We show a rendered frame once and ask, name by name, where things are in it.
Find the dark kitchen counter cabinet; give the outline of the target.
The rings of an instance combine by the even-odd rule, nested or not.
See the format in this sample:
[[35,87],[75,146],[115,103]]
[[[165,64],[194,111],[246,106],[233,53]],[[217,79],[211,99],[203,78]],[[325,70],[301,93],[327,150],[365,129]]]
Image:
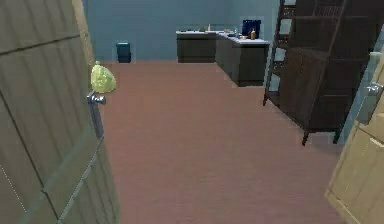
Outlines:
[[179,63],[216,63],[238,87],[262,86],[269,42],[224,31],[177,31]]

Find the teal trash bin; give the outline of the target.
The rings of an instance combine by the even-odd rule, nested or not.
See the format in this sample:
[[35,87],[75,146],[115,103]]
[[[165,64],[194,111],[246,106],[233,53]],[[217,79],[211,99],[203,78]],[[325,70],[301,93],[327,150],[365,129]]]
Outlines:
[[131,48],[128,42],[119,42],[116,44],[117,58],[120,63],[131,62]]

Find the dark blue box appliance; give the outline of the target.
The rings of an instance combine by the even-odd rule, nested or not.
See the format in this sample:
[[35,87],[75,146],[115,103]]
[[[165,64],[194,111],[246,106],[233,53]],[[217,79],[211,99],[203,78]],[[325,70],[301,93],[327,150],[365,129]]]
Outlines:
[[261,26],[260,20],[246,19],[243,21],[243,24],[242,24],[242,35],[250,36],[251,31],[254,30],[256,33],[256,39],[258,39],[260,34],[260,26]]

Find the dark brown ladder shelf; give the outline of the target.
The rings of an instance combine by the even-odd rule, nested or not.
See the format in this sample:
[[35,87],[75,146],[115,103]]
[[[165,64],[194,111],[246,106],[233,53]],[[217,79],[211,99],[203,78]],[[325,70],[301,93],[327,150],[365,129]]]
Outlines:
[[296,11],[295,0],[278,0],[279,7],[276,14],[276,25],[271,42],[268,68],[266,69],[265,93],[263,104],[270,101],[279,105],[279,81],[285,64],[285,55],[289,47],[289,39],[293,28]]

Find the dark brown shelf cabinet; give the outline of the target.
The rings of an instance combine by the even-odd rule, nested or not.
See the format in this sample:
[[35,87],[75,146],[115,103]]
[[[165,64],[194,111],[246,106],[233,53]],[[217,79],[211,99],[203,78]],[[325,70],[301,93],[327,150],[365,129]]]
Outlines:
[[340,137],[384,25],[384,0],[296,0],[279,108],[304,132]]

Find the olive wooden room door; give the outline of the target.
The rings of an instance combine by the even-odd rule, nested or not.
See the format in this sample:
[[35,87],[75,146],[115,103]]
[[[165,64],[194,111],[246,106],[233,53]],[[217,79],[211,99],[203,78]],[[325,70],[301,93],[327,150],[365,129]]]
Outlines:
[[0,224],[119,224],[82,0],[0,0]]

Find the light tan wooden door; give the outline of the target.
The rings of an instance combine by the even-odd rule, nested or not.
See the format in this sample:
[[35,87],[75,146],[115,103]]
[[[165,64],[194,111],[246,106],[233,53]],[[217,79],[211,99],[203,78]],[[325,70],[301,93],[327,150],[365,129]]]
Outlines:
[[[371,82],[384,86],[384,47]],[[325,192],[347,224],[384,224],[384,91],[365,97]]]

